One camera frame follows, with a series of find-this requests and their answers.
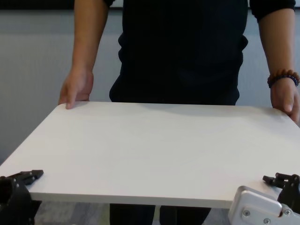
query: short sleeve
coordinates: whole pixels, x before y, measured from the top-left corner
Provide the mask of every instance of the short sleeve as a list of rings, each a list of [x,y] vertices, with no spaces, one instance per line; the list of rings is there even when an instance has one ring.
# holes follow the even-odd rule
[[[250,0],[252,14],[259,22],[264,16],[283,8],[295,9],[295,0]]]
[[[103,1],[107,4],[108,7],[110,7],[115,0],[103,0]]]

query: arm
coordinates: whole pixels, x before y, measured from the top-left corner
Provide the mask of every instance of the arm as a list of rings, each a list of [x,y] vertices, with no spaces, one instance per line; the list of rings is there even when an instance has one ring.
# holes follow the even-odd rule
[[[266,15],[259,30],[270,73],[294,70],[295,12],[286,8]]]
[[[259,23],[263,49],[271,74],[294,70],[295,12],[294,0],[250,0]],[[290,78],[278,80],[271,87],[272,106],[298,123],[300,96]]]
[[[73,67],[92,70],[108,15],[103,0],[75,0]]]
[[[99,42],[113,0],[75,0],[75,38],[72,67],[60,90],[59,104],[71,109],[75,101],[89,101]]]

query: wall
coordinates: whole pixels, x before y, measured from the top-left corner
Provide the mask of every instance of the wall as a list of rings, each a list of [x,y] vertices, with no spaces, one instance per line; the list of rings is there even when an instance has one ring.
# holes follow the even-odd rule
[[[94,69],[92,101],[109,101],[119,74],[121,12],[110,12]],[[239,105],[270,106],[267,64],[253,16],[249,17],[245,63],[239,80]],[[297,62],[300,28],[297,25]],[[73,45],[72,12],[1,12],[0,14],[0,163],[56,106],[67,75]]]

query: beaded bracelet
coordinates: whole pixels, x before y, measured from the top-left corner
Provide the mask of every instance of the beaded bracelet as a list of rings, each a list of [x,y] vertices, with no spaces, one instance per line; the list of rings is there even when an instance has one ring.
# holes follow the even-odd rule
[[[292,70],[287,71],[286,69],[283,69],[283,70],[279,70],[279,71],[277,71],[277,73],[273,73],[269,76],[269,78],[268,78],[269,88],[271,88],[272,85],[276,81],[278,81],[282,78],[291,78],[294,81],[296,86],[298,86],[300,83],[300,77],[299,77],[298,73],[296,73]]]

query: forearm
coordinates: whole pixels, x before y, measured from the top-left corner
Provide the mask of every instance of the forearm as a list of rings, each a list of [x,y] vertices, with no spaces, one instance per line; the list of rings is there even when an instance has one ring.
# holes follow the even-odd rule
[[[295,12],[281,9],[266,15],[259,30],[270,73],[294,70]]]
[[[108,15],[103,0],[75,0],[73,67],[92,70]]]

